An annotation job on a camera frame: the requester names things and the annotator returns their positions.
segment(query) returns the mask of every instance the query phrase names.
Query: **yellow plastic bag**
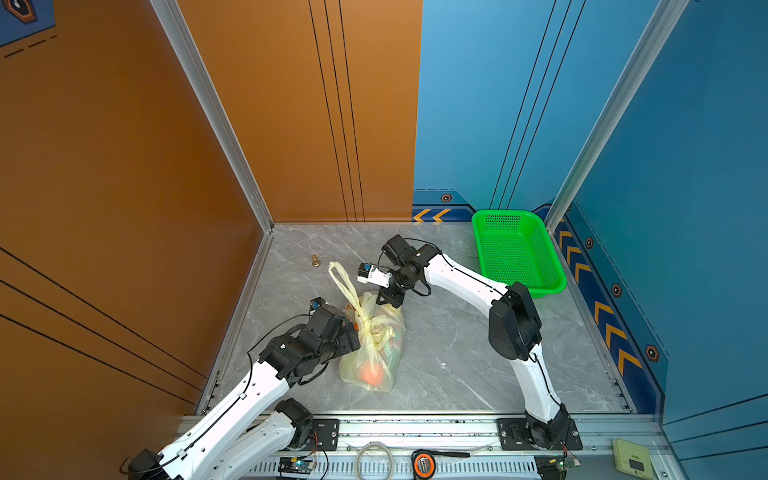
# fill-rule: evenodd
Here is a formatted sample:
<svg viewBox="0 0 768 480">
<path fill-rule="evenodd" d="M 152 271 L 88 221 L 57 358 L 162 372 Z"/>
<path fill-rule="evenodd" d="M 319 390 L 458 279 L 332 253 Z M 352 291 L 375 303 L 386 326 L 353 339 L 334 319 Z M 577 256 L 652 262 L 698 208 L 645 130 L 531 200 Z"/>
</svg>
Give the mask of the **yellow plastic bag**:
<svg viewBox="0 0 768 480">
<path fill-rule="evenodd" d="M 341 276 L 339 280 L 334 270 Z M 341 380 L 367 390 L 388 392 L 395 383 L 395 370 L 402 355 L 406 321 L 400 308 L 376 305 L 376 293 L 365 292 L 360 298 L 344 267 L 331 262 L 328 273 L 349 300 L 347 310 L 354 310 L 360 349 L 347 353 L 339 361 Z"/>
</svg>

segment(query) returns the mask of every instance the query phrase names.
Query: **marble floor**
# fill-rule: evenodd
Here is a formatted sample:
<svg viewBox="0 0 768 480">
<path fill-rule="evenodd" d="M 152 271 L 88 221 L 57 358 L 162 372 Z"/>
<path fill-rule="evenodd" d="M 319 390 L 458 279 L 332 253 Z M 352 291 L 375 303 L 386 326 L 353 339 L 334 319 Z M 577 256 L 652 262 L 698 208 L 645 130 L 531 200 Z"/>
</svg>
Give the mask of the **marble floor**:
<svg viewBox="0 0 768 480">
<path fill-rule="evenodd" d="M 398 233 L 436 243 L 453 260 L 480 271 L 470 223 L 276 225 L 256 292 L 224 370 L 221 391 L 230 391 L 247 373 L 245 352 L 253 343 L 277 323 L 305 313 L 312 298 L 322 296 L 339 308 L 346 305 L 329 277 L 329 262 L 341 263 L 355 279 L 358 265 L 375 263 L 381 246 Z M 312 266 L 312 255 L 319 257 L 320 267 Z M 375 290 L 357 282 L 356 288 L 358 294 Z M 565 290 L 536 299 L 535 304 L 551 380 L 568 410 L 626 412 L 598 353 L 600 346 L 593 343 L 571 293 Z M 391 392 L 369 392 L 344 383 L 338 362 L 332 361 L 318 379 L 293 387 L 288 395 L 314 412 L 525 410 L 515 374 L 508 360 L 488 344 L 488 319 L 478 310 L 436 287 L 426 298 L 408 295 L 402 313 L 407 333 Z"/>
</svg>

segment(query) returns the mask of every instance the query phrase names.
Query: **orange wall panel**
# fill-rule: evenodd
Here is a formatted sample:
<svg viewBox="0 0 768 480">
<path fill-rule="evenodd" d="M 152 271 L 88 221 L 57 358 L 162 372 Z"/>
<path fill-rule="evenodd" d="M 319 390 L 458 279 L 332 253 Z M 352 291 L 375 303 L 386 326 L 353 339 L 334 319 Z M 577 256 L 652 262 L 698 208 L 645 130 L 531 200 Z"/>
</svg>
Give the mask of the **orange wall panel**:
<svg viewBox="0 0 768 480">
<path fill-rule="evenodd" d="M 194 412 L 262 232 L 149 2 L 55 19 L 0 47 L 0 464 L 124 478 Z"/>
<path fill-rule="evenodd" d="M 275 221 L 410 218 L 421 2 L 179 3 Z"/>
</svg>

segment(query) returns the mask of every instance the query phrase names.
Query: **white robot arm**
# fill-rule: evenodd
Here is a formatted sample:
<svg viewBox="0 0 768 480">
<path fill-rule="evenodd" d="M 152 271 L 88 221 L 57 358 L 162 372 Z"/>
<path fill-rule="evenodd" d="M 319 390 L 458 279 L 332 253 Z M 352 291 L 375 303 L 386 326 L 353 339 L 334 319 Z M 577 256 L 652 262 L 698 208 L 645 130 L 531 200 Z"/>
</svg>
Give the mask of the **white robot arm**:
<svg viewBox="0 0 768 480">
<path fill-rule="evenodd" d="M 425 242 L 417 250 L 400 235 L 390 239 L 382 251 L 397 270 L 385 271 L 371 263 L 362 263 L 358 270 L 358 281 L 379 285 L 377 303 L 400 306 L 408 290 L 424 296 L 415 289 L 418 282 L 429 293 L 432 286 L 440 286 L 463 298 L 488 316 L 488 341 L 509 359 L 515 371 L 525 397 L 529 442 L 551 449 L 575 431 L 575 424 L 552 388 L 541 354 L 541 319 L 528 288 L 521 283 L 508 286 L 485 278 L 454 262 L 434 244 Z"/>
<path fill-rule="evenodd" d="M 124 472 L 129 480 L 235 480 L 274 452 L 305 446 L 313 417 L 295 399 L 278 403 L 242 434 L 290 387 L 311 382 L 331 359 L 360 348 L 355 326 L 342 311 L 322 298 L 312 300 L 310 310 L 309 322 L 272 338 L 243 380 L 189 432 L 158 454 L 144 450 L 133 458 Z M 318 365 L 323 369 L 304 381 Z"/>
</svg>

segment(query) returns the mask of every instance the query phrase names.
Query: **black mounting plate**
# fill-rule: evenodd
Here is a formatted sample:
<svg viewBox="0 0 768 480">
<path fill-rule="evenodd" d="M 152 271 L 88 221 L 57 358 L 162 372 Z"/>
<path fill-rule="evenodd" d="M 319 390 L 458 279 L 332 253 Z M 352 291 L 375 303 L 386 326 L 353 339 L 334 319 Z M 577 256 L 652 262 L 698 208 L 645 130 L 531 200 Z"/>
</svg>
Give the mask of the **black mounting plate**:
<svg viewBox="0 0 768 480">
<path fill-rule="evenodd" d="M 323 450 L 336 451 L 339 446 L 339 419 L 312 419 L 312 431 L 317 434 L 317 444 Z"/>
<path fill-rule="evenodd" d="M 496 428 L 498 429 L 498 439 L 502 443 L 502 450 L 539 450 L 525 439 L 526 419 L 497 419 Z M 568 450 L 582 450 L 581 437 L 576 429 L 576 422 L 571 420 L 571 427 L 568 429 L 568 438 L 565 440 L 565 446 Z"/>
<path fill-rule="evenodd" d="M 406 300 L 406 293 L 398 290 L 394 290 L 392 287 L 379 287 L 379 295 L 376 297 L 376 305 L 391 304 L 395 308 L 399 308 Z"/>
</svg>

